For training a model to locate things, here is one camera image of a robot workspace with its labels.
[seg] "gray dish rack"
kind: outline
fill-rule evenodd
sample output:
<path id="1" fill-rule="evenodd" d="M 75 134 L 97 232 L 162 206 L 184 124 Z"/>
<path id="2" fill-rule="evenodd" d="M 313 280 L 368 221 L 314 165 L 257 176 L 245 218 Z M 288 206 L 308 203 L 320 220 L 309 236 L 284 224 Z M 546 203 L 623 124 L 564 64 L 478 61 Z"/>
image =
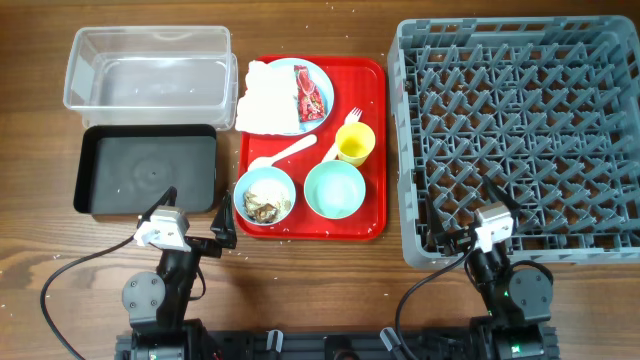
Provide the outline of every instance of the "gray dish rack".
<path id="1" fill-rule="evenodd" d="M 406 262 L 487 205 L 489 176 L 522 205 L 512 260 L 640 262 L 640 43 L 622 16 L 400 23 L 388 55 Z"/>

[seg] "wood grain surface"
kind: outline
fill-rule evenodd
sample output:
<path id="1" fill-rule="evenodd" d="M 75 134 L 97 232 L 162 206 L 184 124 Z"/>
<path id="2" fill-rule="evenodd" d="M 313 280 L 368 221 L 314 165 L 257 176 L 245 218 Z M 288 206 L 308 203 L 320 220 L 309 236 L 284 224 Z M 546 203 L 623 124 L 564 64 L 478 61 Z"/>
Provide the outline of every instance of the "wood grain surface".
<path id="1" fill-rule="evenodd" d="M 225 25 L 233 33 L 243 79 L 247 63 L 264 54 L 366 56 L 385 65 L 397 24 L 409 18 L 625 14 L 640 20 L 640 6 L 626 1 L 15 3 L 0 0 L 2 359 L 70 358 L 42 317 L 40 289 L 63 264 L 120 242 L 135 227 L 133 218 L 95 219 L 72 207 L 84 129 L 80 116 L 62 105 L 62 91 L 79 28 Z M 402 259 L 391 117 L 388 134 L 389 222 L 380 238 L 366 244 L 281 244 L 240 236 L 237 250 L 202 261 L 208 291 L 190 305 L 188 317 L 201 318 L 210 330 L 374 331 L 391 325 L 402 294 L 426 274 Z M 217 187 L 224 189 L 235 181 L 239 134 L 219 138 Z M 191 233 L 209 235 L 214 214 L 191 217 Z M 130 245 L 53 284 L 47 299 L 52 317 L 86 358 L 113 358 L 115 336 L 129 331 L 122 286 L 131 275 L 153 270 L 159 255 Z M 563 359 L 640 358 L 640 266 L 551 268 L 557 279 L 551 323 L 558 327 Z M 464 273 L 455 271 L 417 292 L 404 322 L 465 325 L 484 312 Z"/>

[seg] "white spoon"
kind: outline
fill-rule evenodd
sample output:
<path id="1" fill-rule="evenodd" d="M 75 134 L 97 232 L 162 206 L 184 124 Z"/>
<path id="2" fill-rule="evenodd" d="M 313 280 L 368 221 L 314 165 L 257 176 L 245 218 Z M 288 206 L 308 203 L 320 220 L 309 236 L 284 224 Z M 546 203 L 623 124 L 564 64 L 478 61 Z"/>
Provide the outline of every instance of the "white spoon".
<path id="1" fill-rule="evenodd" d="M 288 148 L 275 154 L 274 156 L 262 156 L 253 160 L 251 164 L 249 164 L 249 171 L 253 169 L 261 168 L 261 167 L 272 166 L 276 161 L 280 161 L 286 158 L 287 156 L 291 156 L 297 153 L 298 151 L 302 151 L 308 148 L 309 146 L 315 144 L 316 141 L 318 141 L 317 136 L 313 134 L 307 135 L 302 139 L 296 141 L 293 145 L 289 146 Z"/>

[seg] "red snack wrapper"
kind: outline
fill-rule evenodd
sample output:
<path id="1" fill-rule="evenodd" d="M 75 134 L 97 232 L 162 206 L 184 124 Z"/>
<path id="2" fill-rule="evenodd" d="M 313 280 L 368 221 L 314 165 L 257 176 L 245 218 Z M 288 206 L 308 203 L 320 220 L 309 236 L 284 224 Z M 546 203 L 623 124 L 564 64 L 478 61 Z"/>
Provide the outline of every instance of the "red snack wrapper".
<path id="1" fill-rule="evenodd" d="M 322 119 L 325 116 L 322 96 L 316 84 L 309 78 L 309 69 L 303 65 L 293 67 L 298 83 L 298 114 L 300 122 Z"/>

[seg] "white napkin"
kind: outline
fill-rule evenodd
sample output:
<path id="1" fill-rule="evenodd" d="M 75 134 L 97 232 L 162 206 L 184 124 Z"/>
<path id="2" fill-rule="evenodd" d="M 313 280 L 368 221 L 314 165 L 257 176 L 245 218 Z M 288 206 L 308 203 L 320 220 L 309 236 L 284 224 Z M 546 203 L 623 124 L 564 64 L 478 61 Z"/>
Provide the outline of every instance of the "white napkin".
<path id="1" fill-rule="evenodd" d="M 262 61 L 252 61 L 245 83 L 247 91 L 238 100 L 236 130 L 273 135 L 300 130 L 293 66 L 273 69 Z"/>

